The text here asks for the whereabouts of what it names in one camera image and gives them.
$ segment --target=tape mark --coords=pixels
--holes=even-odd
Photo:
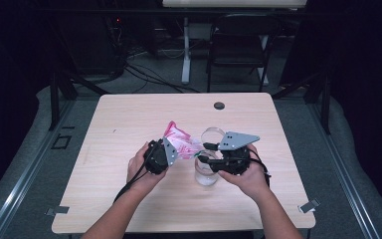
[[[54,143],[52,144],[51,149],[67,149],[68,145],[71,141],[71,135],[63,135],[61,136],[60,133],[58,133],[58,137],[55,139]]]

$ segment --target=clear plastic cup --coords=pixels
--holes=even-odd
[[[216,158],[215,155],[203,152],[202,154],[206,154],[211,158]],[[204,186],[210,186],[214,184],[219,178],[219,174],[217,172],[213,172],[210,165],[207,163],[201,162],[198,157],[195,157],[195,179]]]

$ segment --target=round hole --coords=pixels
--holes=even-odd
[[[225,104],[223,104],[223,103],[221,103],[221,102],[216,102],[216,103],[214,104],[214,107],[215,107],[216,110],[222,110],[222,109],[225,108]]]

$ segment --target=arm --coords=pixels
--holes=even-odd
[[[249,149],[257,152],[252,145]],[[263,169],[255,162],[242,175],[233,175],[225,171],[219,174],[228,182],[237,185],[259,206],[266,238],[302,238],[285,213],[276,196],[266,184]]]
[[[128,164],[129,181],[144,161],[144,153],[147,151],[147,143],[137,152]],[[131,188],[123,193],[110,209],[85,233],[83,238],[122,238],[126,227],[144,197],[165,176],[166,171],[159,175],[141,172],[144,174],[139,180],[131,185]]]

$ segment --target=hand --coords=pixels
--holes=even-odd
[[[131,178],[135,175],[138,169],[141,167],[144,162],[144,154],[148,150],[148,142],[135,154],[135,157],[129,160],[128,164],[128,175],[126,177],[126,181],[129,182]],[[137,176],[140,179],[132,183],[131,188],[129,190],[138,192],[141,196],[147,195],[156,184],[166,175],[166,170],[162,173],[155,175],[147,172],[145,167],[141,170],[140,174]]]
[[[247,148],[257,152],[257,149],[252,144],[248,144]],[[251,151],[250,157],[254,159],[257,158]],[[263,168],[256,162],[251,162],[250,167],[241,175],[233,175],[226,171],[219,171],[219,175],[226,181],[237,185],[245,194],[253,198],[253,200],[259,199],[264,192],[270,190],[265,180]]]

